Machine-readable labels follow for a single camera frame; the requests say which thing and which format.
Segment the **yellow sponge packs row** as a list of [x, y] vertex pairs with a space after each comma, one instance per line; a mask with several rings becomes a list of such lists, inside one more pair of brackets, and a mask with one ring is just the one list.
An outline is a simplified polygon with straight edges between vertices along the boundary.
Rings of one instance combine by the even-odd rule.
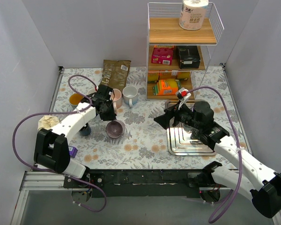
[[191, 76], [191, 71], [178, 71], [178, 70], [166, 70], [166, 71], [148, 71], [148, 83], [156, 83], [162, 79], [178, 79], [180, 81], [187, 81]]

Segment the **pink Mommy box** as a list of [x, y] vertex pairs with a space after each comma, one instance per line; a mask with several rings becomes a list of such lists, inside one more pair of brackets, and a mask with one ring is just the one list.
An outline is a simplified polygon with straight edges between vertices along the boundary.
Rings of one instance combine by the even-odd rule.
[[151, 55], [151, 63], [171, 65], [174, 55], [173, 45], [155, 45]]

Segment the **navy blue mug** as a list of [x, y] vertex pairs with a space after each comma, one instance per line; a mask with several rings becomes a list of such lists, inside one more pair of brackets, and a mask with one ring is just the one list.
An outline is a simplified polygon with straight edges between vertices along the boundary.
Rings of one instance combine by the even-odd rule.
[[80, 130], [79, 133], [81, 136], [88, 136], [91, 134], [91, 127], [89, 126], [89, 124], [85, 124]]

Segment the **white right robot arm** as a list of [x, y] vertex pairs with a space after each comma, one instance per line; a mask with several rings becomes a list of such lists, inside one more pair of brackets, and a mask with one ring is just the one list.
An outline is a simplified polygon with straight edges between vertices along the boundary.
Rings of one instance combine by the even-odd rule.
[[214, 121], [214, 111], [208, 102], [199, 101], [192, 109], [178, 102], [154, 121], [164, 129], [179, 123], [191, 127], [196, 139], [239, 169], [239, 173], [234, 173], [218, 162], [207, 165], [202, 175], [207, 186], [218, 183], [238, 191], [266, 218], [273, 218], [281, 210], [281, 172], [265, 166], [237, 147], [228, 131]]

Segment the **light blue mug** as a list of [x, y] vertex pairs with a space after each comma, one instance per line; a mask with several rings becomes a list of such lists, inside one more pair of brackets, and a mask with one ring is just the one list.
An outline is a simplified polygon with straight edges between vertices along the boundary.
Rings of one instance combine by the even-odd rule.
[[91, 94], [93, 94], [93, 93], [96, 93], [96, 89], [95, 89], [95, 88], [90, 89], [90, 90], [87, 92], [87, 96], [88, 96], [88, 95], [91, 95]]

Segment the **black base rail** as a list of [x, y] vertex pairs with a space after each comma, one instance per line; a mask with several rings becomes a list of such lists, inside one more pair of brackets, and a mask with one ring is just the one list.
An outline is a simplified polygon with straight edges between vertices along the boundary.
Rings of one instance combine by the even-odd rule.
[[198, 198], [201, 192], [217, 194], [215, 184], [201, 169], [88, 169], [82, 178], [64, 179], [64, 188], [83, 190], [87, 183], [98, 186], [108, 197], [186, 196]]

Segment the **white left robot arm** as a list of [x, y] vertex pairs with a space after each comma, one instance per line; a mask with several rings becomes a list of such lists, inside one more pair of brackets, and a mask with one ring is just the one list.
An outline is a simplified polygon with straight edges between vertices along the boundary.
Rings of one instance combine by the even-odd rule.
[[113, 89], [99, 85], [97, 92], [84, 97], [77, 107], [60, 123], [49, 130], [41, 129], [37, 133], [34, 161], [56, 173], [74, 177], [79, 187], [90, 183], [86, 166], [70, 157], [68, 143], [92, 119], [100, 116], [103, 121], [113, 121], [116, 113], [111, 94]]

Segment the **brown snack bag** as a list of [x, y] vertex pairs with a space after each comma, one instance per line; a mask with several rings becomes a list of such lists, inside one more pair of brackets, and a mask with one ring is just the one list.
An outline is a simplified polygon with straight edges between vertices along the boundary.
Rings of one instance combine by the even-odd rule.
[[100, 84], [122, 92], [130, 71], [130, 60], [104, 60]]

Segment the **white blue gradient mug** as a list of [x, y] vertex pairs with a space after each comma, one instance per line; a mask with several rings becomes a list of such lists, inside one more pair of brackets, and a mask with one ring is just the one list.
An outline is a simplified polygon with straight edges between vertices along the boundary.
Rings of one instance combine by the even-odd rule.
[[123, 91], [124, 103], [132, 108], [138, 101], [138, 90], [134, 86], [126, 86]]

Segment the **black box on shelf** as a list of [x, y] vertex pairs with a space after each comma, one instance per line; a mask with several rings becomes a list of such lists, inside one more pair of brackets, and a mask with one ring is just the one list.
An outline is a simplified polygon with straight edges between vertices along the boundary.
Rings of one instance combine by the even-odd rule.
[[201, 58], [195, 45], [179, 45], [177, 57], [180, 69], [198, 69], [200, 66]]

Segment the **orange green sponge pack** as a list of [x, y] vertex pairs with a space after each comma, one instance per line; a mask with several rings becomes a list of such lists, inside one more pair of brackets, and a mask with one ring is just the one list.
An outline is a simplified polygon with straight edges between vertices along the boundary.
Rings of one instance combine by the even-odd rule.
[[181, 88], [181, 82], [177, 79], [161, 79], [153, 87], [155, 96], [173, 95]]

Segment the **toilet paper roll on shelf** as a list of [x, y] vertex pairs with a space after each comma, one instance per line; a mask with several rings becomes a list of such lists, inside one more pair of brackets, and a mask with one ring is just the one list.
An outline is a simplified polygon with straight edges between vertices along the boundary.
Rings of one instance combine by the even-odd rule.
[[201, 29], [208, 5], [208, 0], [182, 1], [179, 26], [184, 30]]

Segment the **mauve purple mug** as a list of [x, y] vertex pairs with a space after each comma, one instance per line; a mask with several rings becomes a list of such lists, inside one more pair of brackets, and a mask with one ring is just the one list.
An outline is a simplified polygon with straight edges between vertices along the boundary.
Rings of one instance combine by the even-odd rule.
[[106, 133], [110, 138], [119, 138], [125, 133], [126, 127], [120, 120], [113, 120], [106, 126]]

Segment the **steel tray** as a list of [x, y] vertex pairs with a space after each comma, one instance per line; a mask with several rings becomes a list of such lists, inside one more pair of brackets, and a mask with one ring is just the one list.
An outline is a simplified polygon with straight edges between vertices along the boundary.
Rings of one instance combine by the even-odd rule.
[[174, 118], [170, 120], [167, 129], [168, 151], [176, 156], [214, 156], [216, 152], [195, 139], [190, 126], [179, 123], [173, 126]]

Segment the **blue mug yellow inside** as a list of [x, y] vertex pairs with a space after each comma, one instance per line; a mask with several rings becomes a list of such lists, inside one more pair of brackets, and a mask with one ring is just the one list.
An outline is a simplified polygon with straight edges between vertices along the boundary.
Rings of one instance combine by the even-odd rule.
[[72, 94], [69, 98], [69, 103], [72, 106], [72, 109], [74, 110], [78, 104], [80, 103], [80, 101], [83, 99], [83, 95], [81, 94]]

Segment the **purple small box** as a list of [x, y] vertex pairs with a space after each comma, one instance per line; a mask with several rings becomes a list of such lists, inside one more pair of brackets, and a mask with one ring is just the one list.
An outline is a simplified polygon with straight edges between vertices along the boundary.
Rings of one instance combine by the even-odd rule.
[[78, 150], [74, 146], [69, 146], [69, 155], [71, 158], [75, 158]]

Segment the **pink mug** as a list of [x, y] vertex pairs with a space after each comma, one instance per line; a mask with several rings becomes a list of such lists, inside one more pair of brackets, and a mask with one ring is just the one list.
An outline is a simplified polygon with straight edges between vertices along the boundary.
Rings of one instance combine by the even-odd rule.
[[114, 111], [116, 111], [122, 106], [122, 92], [118, 89], [113, 89], [112, 100], [113, 100]]

